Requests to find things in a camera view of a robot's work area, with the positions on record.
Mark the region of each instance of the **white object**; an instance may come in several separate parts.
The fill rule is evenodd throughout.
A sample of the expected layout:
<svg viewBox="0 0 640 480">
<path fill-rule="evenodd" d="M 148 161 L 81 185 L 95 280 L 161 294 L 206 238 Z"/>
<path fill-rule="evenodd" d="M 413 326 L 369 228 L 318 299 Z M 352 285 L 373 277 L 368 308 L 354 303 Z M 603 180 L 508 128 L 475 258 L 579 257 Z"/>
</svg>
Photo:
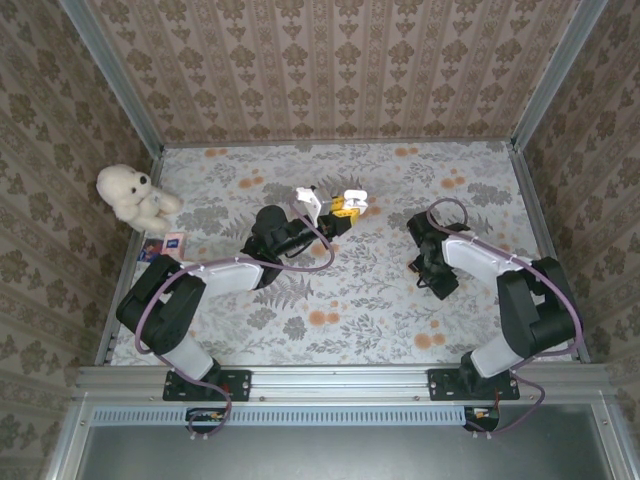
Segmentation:
<svg viewBox="0 0 640 480">
<path fill-rule="evenodd" d="M 483 378 L 498 375 L 523 360 L 524 358 L 511 350 L 502 332 L 471 353 L 471 361 Z"/>
<path fill-rule="evenodd" d="M 262 277 L 262 267 L 248 263 L 234 263 L 196 270 L 192 275 L 200 277 L 207 284 L 209 296 L 242 290 L 253 290 Z"/>
<path fill-rule="evenodd" d="M 204 377 L 213 367 L 211 355 L 205 352 L 188 332 L 178 346 L 165 353 L 163 357 L 178 370 L 196 380 Z"/>
<path fill-rule="evenodd" d="M 96 184 L 102 199 L 112 208 L 116 217 L 142 232 L 165 234 L 171 224 L 158 217 L 164 213 L 176 213 L 182 201 L 151 185 L 149 175 L 128 165 L 111 165 L 98 174 Z"/>
<path fill-rule="evenodd" d="M 296 188 L 296 197 L 298 201 L 305 204 L 307 212 L 309 212 L 309 217 L 311 217 L 311 221 L 313 222 L 313 226 L 317 227 L 322 203 L 316 193 L 310 188 L 298 187 Z"/>
<path fill-rule="evenodd" d="M 369 204 L 367 203 L 367 192 L 364 190 L 345 190 L 343 210 L 351 210 L 357 208 L 362 215 Z"/>
<path fill-rule="evenodd" d="M 472 232 L 464 234 L 472 238 L 475 237 Z M 496 289 L 496 278 L 504 272 L 522 269 L 515 263 L 484 250 L 470 240 L 462 240 L 453 236 L 442 242 L 442 255 L 447 265 L 470 273 L 493 289 Z M 517 257 L 523 262 L 531 264 L 530 259 Z"/>
</svg>

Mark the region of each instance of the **cable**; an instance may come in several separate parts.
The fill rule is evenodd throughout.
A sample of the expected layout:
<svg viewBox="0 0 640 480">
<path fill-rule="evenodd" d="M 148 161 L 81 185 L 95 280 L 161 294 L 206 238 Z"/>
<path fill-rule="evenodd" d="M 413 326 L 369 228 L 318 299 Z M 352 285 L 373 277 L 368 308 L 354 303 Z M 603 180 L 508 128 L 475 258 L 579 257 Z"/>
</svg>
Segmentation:
<svg viewBox="0 0 640 480">
<path fill-rule="evenodd" d="M 329 260 L 327 260 L 327 262 L 325 264 L 323 264 L 323 265 L 321 265 L 319 267 L 294 267 L 294 266 L 290 266 L 290 265 L 279 265 L 277 263 L 263 262 L 262 260 L 256 260 L 256 259 L 251 258 L 251 257 L 243 257 L 243 258 L 232 257 L 232 258 L 223 258 L 223 259 L 219 259 L 219 260 L 213 260 L 213 261 L 210 261 L 210 262 L 204 262 L 204 263 L 201 263 L 201 264 L 194 264 L 194 265 L 189 265 L 188 267 L 184 267 L 183 269 L 181 269 L 178 272 L 174 273 L 171 277 L 169 277 L 162 284 L 162 286 L 160 286 L 160 288 L 156 291 L 156 293 L 153 295 L 153 297 L 151 297 L 151 300 L 149 301 L 149 303 L 147 304 L 146 308 L 142 312 L 142 315 L 140 317 L 140 320 L 138 321 L 138 325 L 137 325 L 136 331 L 135 331 L 134 344 L 135 344 L 136 350 L 142 355 L 147 355 L 149 353 L 152 353 L 151 349 L 144 348 L 142 346 L 142 342 L 141 342 L 142 331 L 144 330 L 144 326 L 145 326 L 145 324 L 147 322 L 147 319 L 149 318 L 149 314 L 151 313 L 151 310 L 153 310 L 153 307 L 155 306 L 155 304 L 160 299 L 160 296 L 162 296 L 162 294 L 173 284 L 173 282 L 175 282 L 180 277 L 182 277 L 183 275 L 185 275 L 185 274 L 187 274 L 189 272 L 193 272 L 195 270 L 200 270 L 200 269 L 209 268 L 209 267 L 215 267 L 215 266 L 233 265 L 233 264 L 236 264 L 236 263 L 249 264 L 249 265 L 259 265 L 259 266 L 262 266 L 262 267 L 277 268 L 277 269 L 280 269 L 280 270 L 286 270 L 286 271 L 290 271 L 290 272 L 303 272 L 303 273 L 314 273 L 314 272 L 319 272 L 321 270 L 329 268 L 331 266 L 331 264 L 333 264 L 333 261 L 336 258 L 336 254 L 335 254 L 335 251 L 333 249 L 333 246 L 331 245 L 329 240 L 327 240 L 327 238 L 320 232 L 320 230 L 318 230 L 316 227 L 314 227 L 313 224 L 295 207 L 294 201 L 295 201 L 295 194 L 293 194 L 289 199 L 289 207 L 291 207 L 291 210 L 293 211 L 293 213 L 302 221 L 302 223 L 304 223 L 316 235 L 316 237 L 318 237 L 320 239 L 320 241 L 324 244 L 324 246 L 329 251 L 330 258 L 329 258 Z M 179 368 L 177 368 L 175 365 L 173 365 L 166 358 L 164 358 L 164 357 L 162 357 L 160 355 L 156 355 L 156 356 L 162 362 L 164 362 L 167 366 L 172 368 L 176 372 L 177 375 L 182 377 L 187 382 L 190 382 L 190 383 L 192 383 L 194 385 L 199 385 L 201 387 L 210 388 L 210 389 L 220 393 L 224 397 L 224 399 L 226 401 L 224 417 L 222 418 L 220 423 L 211 432 L 208 433 L 208 435 L 215 435 L 216 433 L 218 433 L 220 431 L 220 429 L 224 426 L 224 424 L 227 422 L 227 420 L 229 419 L 229 417 L 231 415 L 232 402 L 231 402 L 231 397 L 229 396 L 229 394 L 227 392 L 225 392 L 223 389 L 221 389 L 217 385 L 214 385 L 214 384 L 208 383 L 208 382 L 202 382 L 200 380 L 196 380 L 195 378 L 191 378 L 189 375 L 187 375 L 186 373 L 181 371 Z M 209 411 L 209 410 L 206 410 L 206 409 L 199 410 L 199 411 L 195 412 L 194 415 L 192 415 L 189 418 L 189 423 L 188 423 L 187 428 L 189 429 L 189 432 L 191 433 L 192 438 L 194 438 L 194 435 L 196 435 L 196 432 L 193 430 L 193 418 L 195 417 L 195 415 L 197 415 L 198 412 L 206 412 L 206 411 Z"/>
<path fill-rule="evenodd" d="M 479 247 L 487 250 L 488 252 L 491 252 L 491 253 L 493 253 L 495 255 L 498 255 L 498 256 L 500 256 L 502 258 L 505 258 L 509 262 L 515 263 L 519 267 L 524 268 L 529 273 L 531 273 L 536 279 L 538 279 L 540 282 L 542 282 L 547 288 L 549 288 L 556 295 L 556 297 L 562 302 L 562 304 L 567 309 L 567 312 L 569 312 L 569 315 L 571 316 L 571 320 L 573 321 L 573 326 L 574 326 L 574 329 L 575 329 L 575 341 L 569 347 L 567 347 L 567 348 L 565 348 L 563 350 L 558 350 L 558 351 L 555 351 L 555 352 L 542 352 L 542 353 L 536 355 L 535 357 L 555 357 L 555 356 L 559 356 L 559 355 L 571 354 L 571 353 L 574 353 L 575 351 L 577 351 L 578 347 L 580 347 L 580 345 L 582 345 L 582 343 L 584 342 L 584 335 L 582 333 L 582 324 L 580 323 L 580 317 L 578 316 L 578 312 L 576 311 L 574 306 L 571 304 L 571 301 L 567 298 L 567 296 L 564 293 L 562 293 L 562 291 L 551 280 L 549 280 L 547 277 L 542 275 L 540 272 L 538 272 L 535 268 L 533 268 L 528 263 L 520 260 L 517 256 L 508 254 L 507 252 L 505 252 L 505 251 L 503 251 L 503 250 L 501 250 L 499 248 L 496 248 L 493 245 L 489 245 L 488 243 L 483 242 L 482 240 L 480 240 L 477 237 L 470 237 L 469 235 L 465 235 L 464 233 L 454 232 L 453 230 L 449 230 L 446 227 L 438 225 L 438 223 L 435 221 L 435 219 L 433 217 L 433 214 L 431 212 L 433 211 L 433 209 L 436 206 L 440 205 L 441 203 L 445 203 L 445 202 L 454 203 L 454 204 L 458 205 L 462 209 L 462 212 L 464 214 L 464 222 L 465 222 L 465 224 L 467 222 L 467 219 L 469 218 L 469 215 L 467 213 L 467 209 L 465 208 L 465 206 L 462 204 L 462 202 L 460 200 L 455 199 L 455 198 L 451 198 L 451 197 L 441 198 L 441 199 L 438 199 L 435 202 L 433 202 L 429 206 L 429 208 L 427 208 L 427 212 L 426 212 L 427 221 L 431 224 L 431 226 L 433 228 L 435 228 L 437 230 L 440 230 L 441 232 L 446 233 L 447 235 L 450 235 L 450 236 L 453 236 L 453 237 L 456 237 L 456 238 L 460 238 L 460 239 L 465 240 L 465 241 L 473 242 L 474 244 L 476 244 Z M 520 377 L 520 376 L 518 376 L 516 374 L 516 370 L 518 370 L 521 367 L 524 367 L 525 365 L 527 365 L 528 363 L 533 361 L 533 359 L 535 357 L 531 357 L 531 358 L 525 359 L 522 362 L 518 363 L 517 365 L 515 365 L 514 367 L 511 368 L 511 374 L 513 375 L 513 377 L 516 380 L 518 380 L 520 383 L 524 383 L 525 385 L 529 385 L 530 387 L 536 388 L 537 390 L 540 391 L 540 397 L 531 406 L 531 408 L 529 410 L 527 410 L 520 418 L 518 418 L 513 423 L 507 425 L 506 427 L 499 428 L 498 430 L 494 430 L 493 432 L 487 432 L 485 429 L 483 429 L 482 427 L 480 427 L 479 425 L 477 425 L 477 424 L 475 424 L 473 422 L 467 421 L 467 423 L 469 425 L 471 425 L 472 427 L 474 427 L 475 429 L 477 429 L 477 430 L 479 430 L 481 432 L 487 433 L 487 436 L 489 436 L 489 434 L 498 435 L 500 433 L 506 433 L 506 432 L 514 429 L 518 425 L 522 424 L 522 422 L 524 422 L 533 412 L 535 412 L 538 409 L 538 407 L 540 407 L 540 405 L 542 405 L 542 402 L 544 401 L 544 399 L 546 397 L 546 392 L 545 392 L 544 388 L 542 388 L 542 386 L 538 385 L 537 383 L 531 382 L 529 380 L 525 380 L 524 378 L 522 378 L 522 377 Z"/>
</svg>

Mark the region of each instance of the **metal bracket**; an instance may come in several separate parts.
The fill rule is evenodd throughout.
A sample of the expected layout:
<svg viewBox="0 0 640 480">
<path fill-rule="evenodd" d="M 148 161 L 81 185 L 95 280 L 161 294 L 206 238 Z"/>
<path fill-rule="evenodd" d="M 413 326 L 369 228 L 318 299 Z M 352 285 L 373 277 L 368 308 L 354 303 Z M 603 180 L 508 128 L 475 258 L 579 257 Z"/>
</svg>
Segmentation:
<svg viewBox="0 0 640 480">
<path fill-rule="evenodd" d="M 234 402 L 248 402 L 251 392 L 251 370 L 222 370 L 217 382 Z M 218 392 L 187 382 L 175 372 L 168 372 L 162 399 L 166 402 L 222 402 Z"/>
<path fill-rule="evenodd" d="M 460 371 L 457 368 L 435 368 L 427 370 L 429 378 L 429 395 L 432 402 L 452 400 L 487 400 L 495 401 L 496 393 L 500 400 L 519 400 L 518 382 L 505 371 L 491 378 L 490 385 L 471 395 L 463 388 Z"/>
</svg>

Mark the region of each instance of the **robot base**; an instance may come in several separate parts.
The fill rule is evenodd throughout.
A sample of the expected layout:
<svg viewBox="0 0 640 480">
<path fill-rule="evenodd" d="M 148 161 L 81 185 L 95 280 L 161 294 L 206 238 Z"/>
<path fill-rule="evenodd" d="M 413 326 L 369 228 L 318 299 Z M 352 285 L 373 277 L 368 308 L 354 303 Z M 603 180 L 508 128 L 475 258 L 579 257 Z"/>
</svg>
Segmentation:
<svg viewBox="0 0 640 480">
<path fill-rule="evenodd" d="M 248 402 L 251 393 L 251 370 L 220 370 L 215 378 L 205 376 L 203 382 L 225 390 L 234 402 Z M 187 382 L 175 372 L 168 372 L 162 399 L 167 402 L 224 402 L 224 397 L 207 387 Z"/>
<path fill-rule="evenodd" d="M 458 368 L 434 368 L 427 370 L 429 396 L 432 401 L 451 400 L 518 400 L 518 382 L 511 378 L 509 370 L 483 378 L 471 361 L 471 352 L 462 356 Z"/>
</svg>

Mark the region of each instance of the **floor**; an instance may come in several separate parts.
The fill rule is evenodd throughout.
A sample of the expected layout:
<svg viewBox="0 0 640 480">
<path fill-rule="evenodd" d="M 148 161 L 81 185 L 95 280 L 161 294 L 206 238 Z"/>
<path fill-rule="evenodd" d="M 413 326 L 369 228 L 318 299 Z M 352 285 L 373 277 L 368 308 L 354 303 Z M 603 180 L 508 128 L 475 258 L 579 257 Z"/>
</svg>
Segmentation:
<svg viewBox="0 0 640 480">
<path fill-rule="evenodd" d="M 502 415 L 522 414 L 503 407 Z M 517 432 L 462 427 L 227 427 L 191 441 L 183 427 L 92 428 L 80 479 L 609 480 L 589 406 L 543 407 Z"/>
<path fill-rule="evenodd" d="M 470 226 L 489 242 L 536 256 L 504 142 L 169 149 L 161 185 L 185 201 L 167 218 L 187 232 L 193 261 L 237 255 L 257 211 L 284 206 L 297 186 L 369 193 L 364 218 L 334 242 L 330 269 L 283 273 L 261 291 L 205 293 L 191 334 L 227 365 L 456 362 L 490 340 L 499 326 L 493 288 L 462 273 L 460 288 L 441 302 L 416 288 L 407 268 L 418 250 L 406 222 L 437 198 L 461 200 Z M 452 206 L 440 212 L 445 222 L 459 218 Z M 294 263 L 327 257 L 318 244 Z M 157 363 L 139 356 L 132 334 L 120 329 L 113 365 Z"/>
</svg>

